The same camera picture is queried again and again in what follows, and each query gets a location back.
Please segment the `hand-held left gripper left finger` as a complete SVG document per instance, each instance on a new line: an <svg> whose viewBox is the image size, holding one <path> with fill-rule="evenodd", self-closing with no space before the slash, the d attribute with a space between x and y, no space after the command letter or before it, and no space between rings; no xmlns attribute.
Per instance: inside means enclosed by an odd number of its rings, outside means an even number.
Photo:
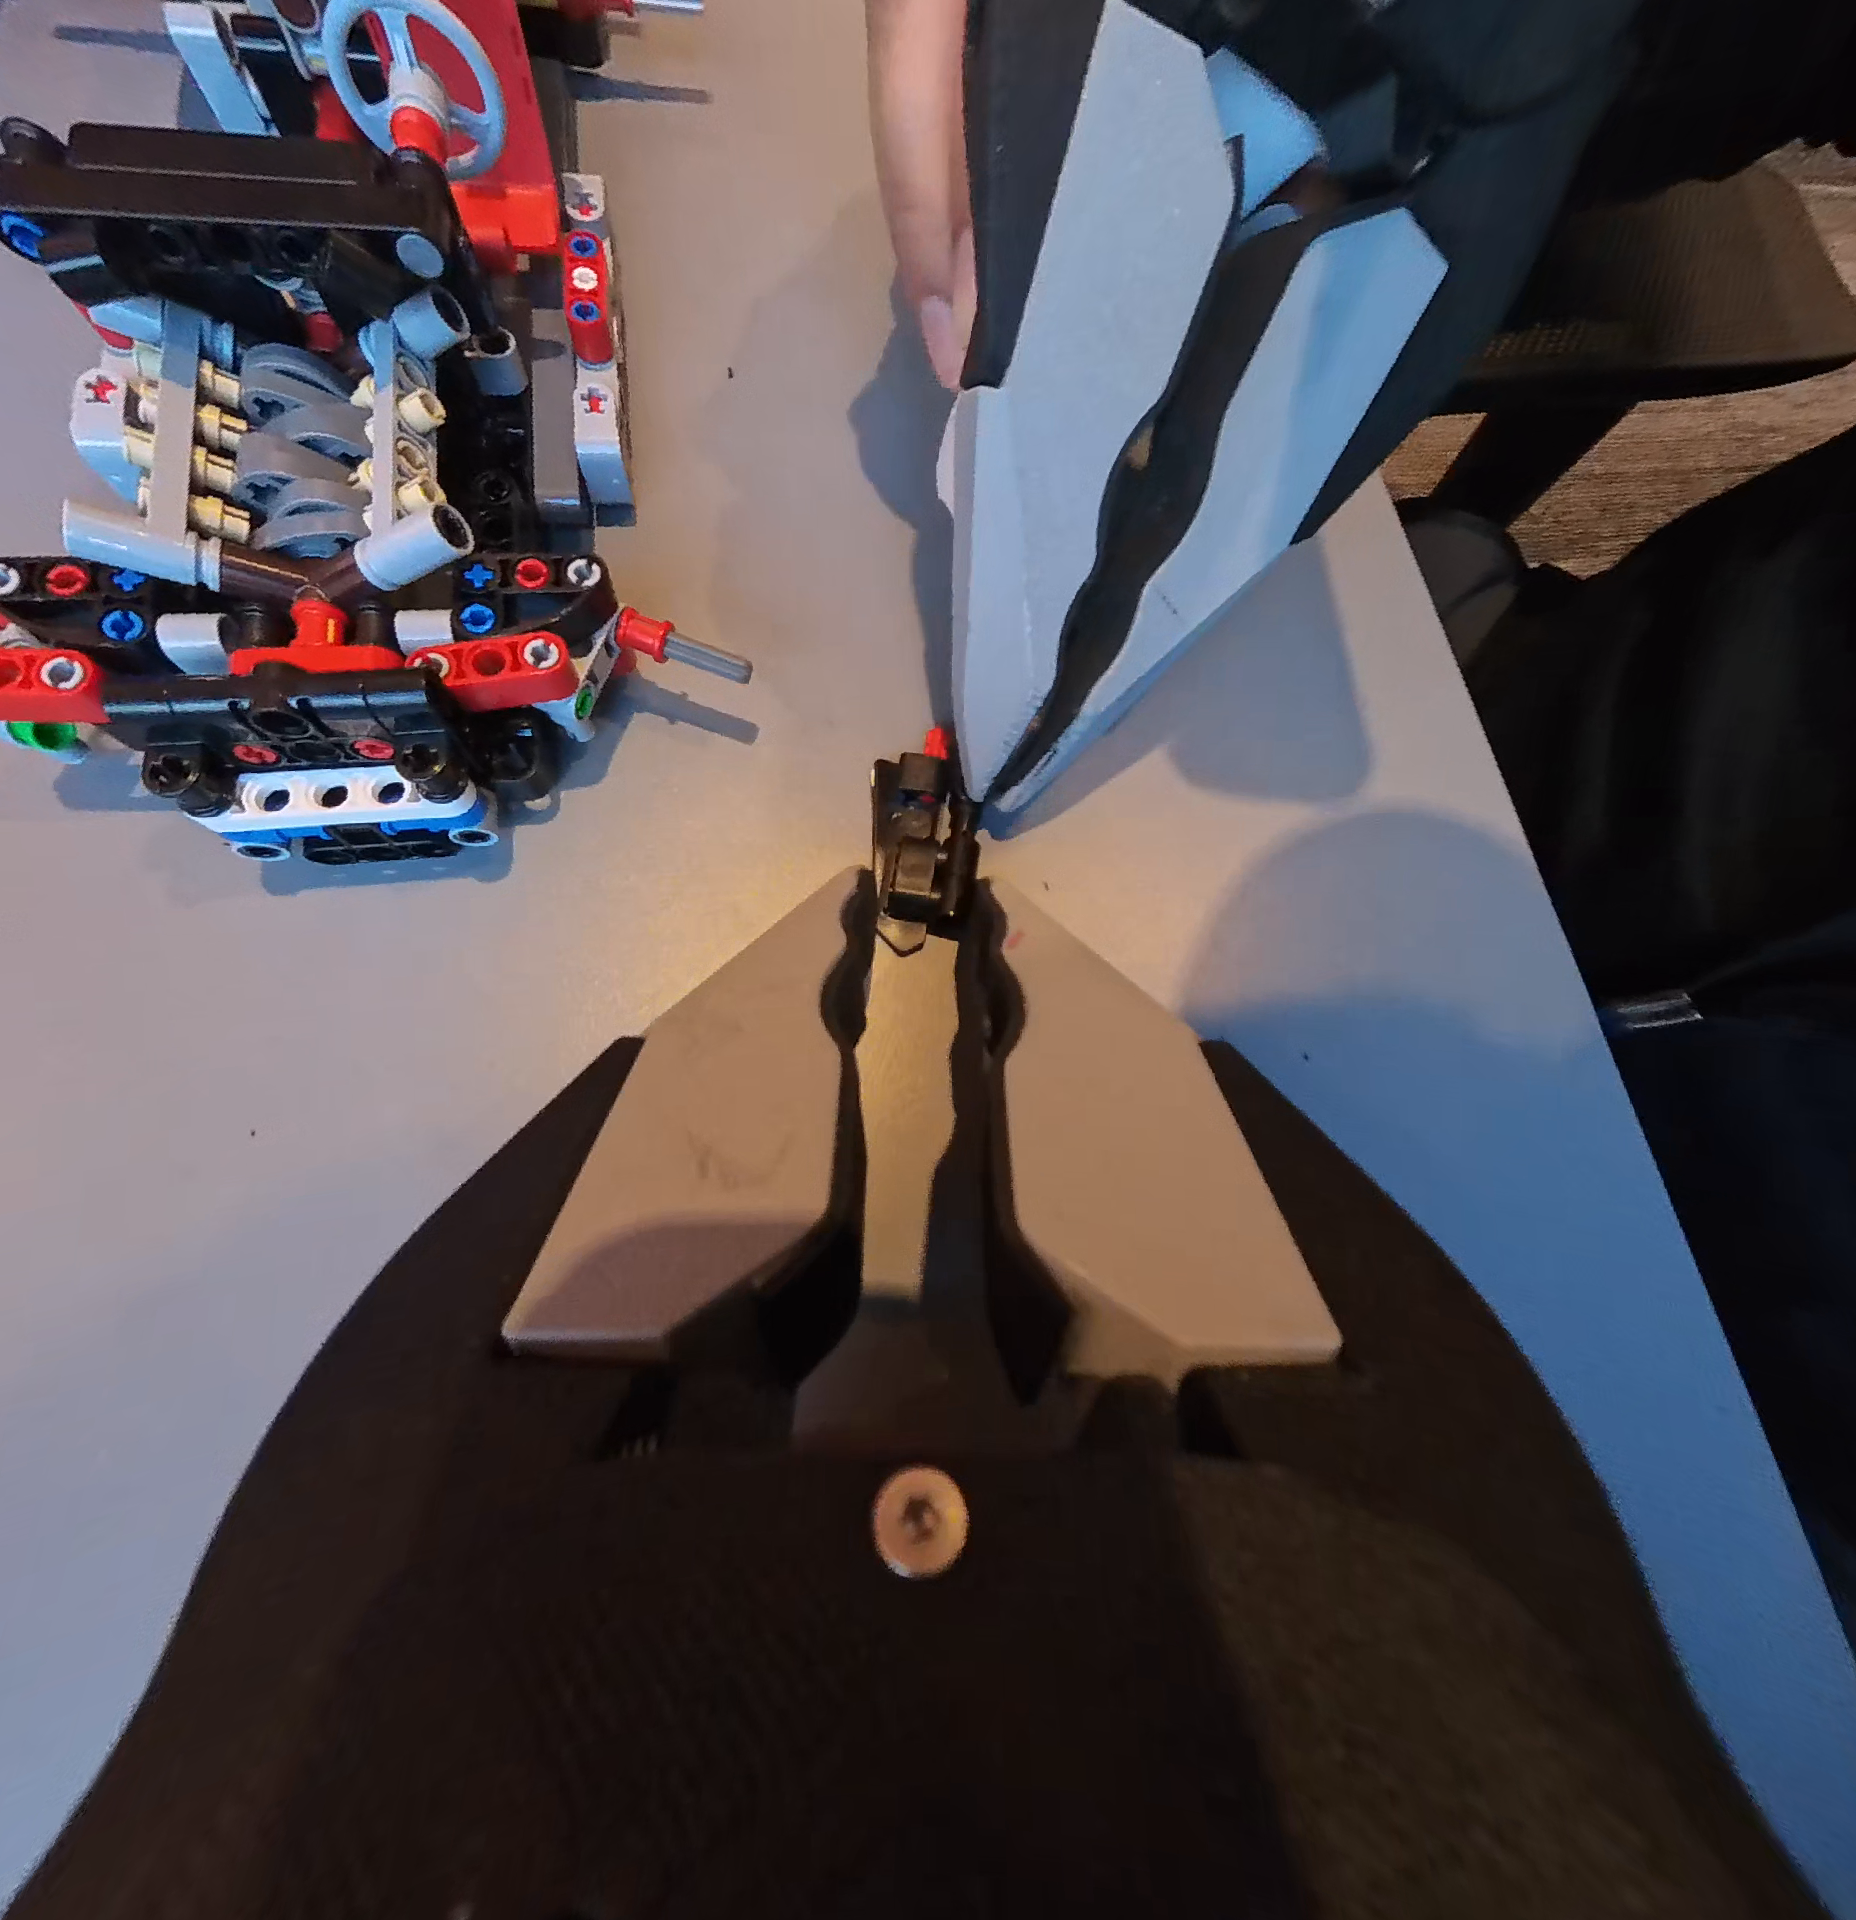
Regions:
<svg viewBox="0 0 1856 1920"><path fill-rule="evenodd" d="M649 1026L507 1307L509 1352L664 1358L849 1212L868 882L830 877Z"/></svg>

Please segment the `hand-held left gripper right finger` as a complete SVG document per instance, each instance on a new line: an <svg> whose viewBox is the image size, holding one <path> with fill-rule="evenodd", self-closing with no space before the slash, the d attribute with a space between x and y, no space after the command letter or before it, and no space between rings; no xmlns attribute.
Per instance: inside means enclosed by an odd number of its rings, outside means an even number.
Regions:
<svg viewBox="0 0 1856 1920"><path fill-rule="evenodd" d="M982 1272L1012 1389L1321 1368L1337 1327L1197 1036L1007 883L962 937Z"/></svg>

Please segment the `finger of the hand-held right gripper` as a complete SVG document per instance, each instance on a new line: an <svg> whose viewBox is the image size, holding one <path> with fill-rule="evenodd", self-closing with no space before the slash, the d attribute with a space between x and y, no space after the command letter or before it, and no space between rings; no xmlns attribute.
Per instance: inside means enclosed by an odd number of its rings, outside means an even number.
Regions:
<svg viewBox="0 0 1856 1920"><path fill-rule="evenodd" d="M996 389L960 389L941 447L952 521L949 691L972 800L1053 688L1117 452L1161 393L1234 210L1203 55L1106 2Z"/></svg>
<svg viewBox="0 0 1856 1920"><path fill-rule="evenodd" d="M1053 688L992 805L1029 805L1297 537L1445 277L1399 203L1241 221L1115 457Z"/></svg>

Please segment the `small black brick assembly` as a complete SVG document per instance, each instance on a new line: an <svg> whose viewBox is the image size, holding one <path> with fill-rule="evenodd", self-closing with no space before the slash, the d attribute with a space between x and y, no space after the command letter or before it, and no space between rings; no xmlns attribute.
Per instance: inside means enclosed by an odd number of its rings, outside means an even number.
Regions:
<svg viewBox="0 0 1856 1920"><path fill-rule="evenodd" d="M897 957L962 931L980 862L980 807L967 796L949 726L874 759L871 776L874 931Z"/></svg>

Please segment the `grey desk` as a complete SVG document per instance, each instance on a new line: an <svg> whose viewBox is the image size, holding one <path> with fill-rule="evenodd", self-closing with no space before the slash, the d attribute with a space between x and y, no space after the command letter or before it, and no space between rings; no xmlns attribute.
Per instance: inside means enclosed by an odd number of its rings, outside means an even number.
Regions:
<svg viewBox="0 0 1856 1920"><path fill-rule="evenodd" d="M892 313L860 4L612 35L615 587L655 671L484 853L263 865L0 740L0 1911L148 1686L274 1412L492 1150L860 862L944 694L947 413ZM1856 1665L1378 479L990 853L1226 1039L1499 1314L1687 1677L1856 1915Z"/></svg>

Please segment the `person's right hand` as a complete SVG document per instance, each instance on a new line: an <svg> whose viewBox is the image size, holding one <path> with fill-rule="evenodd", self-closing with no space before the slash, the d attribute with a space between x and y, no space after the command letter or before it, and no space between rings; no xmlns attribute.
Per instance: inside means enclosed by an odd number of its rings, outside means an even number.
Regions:
<svg viewBox="0 0 1856 1920"><path fill-rule="evenodd" d="M868 2L874 179L906 310L956 392L976 311L962 146L962 2Z"/></svg>

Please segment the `black office chair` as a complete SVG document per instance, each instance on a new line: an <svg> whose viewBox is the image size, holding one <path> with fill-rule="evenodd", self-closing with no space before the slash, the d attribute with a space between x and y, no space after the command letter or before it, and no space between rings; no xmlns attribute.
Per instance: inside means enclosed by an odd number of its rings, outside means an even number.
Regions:
<svg viewBox="0 0 1856 1920"><path fill-rule="evenodd" d="M1673 517L1856 424L1856 160L1783 149L1555 230L1503 332L1391 455L1399 505Z"/></svg>

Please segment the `person's dark clothing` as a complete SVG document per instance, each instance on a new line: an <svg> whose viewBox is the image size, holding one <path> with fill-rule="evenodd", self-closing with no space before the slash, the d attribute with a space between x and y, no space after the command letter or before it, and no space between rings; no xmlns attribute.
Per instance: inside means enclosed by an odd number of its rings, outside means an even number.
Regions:
<svg viewBox="0 0 1856 1920"><path fill-rule="evenodd" d="M1400 517L1856 1655L1856 424L1587 579Z"/></svg>

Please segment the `toy brick car model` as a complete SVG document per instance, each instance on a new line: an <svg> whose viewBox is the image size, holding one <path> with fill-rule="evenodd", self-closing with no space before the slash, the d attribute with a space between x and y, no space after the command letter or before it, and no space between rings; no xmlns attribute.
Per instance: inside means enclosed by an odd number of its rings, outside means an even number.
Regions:
<svg viewBox="0 0 1856 1920"><path fill-rule="evenodd" d="M432 862L540 810L639 662L610 21L699 4L161 4L177 125L0 121L0 250L94 337L94 502L0 551L0 740L246 862Z"/></svg>

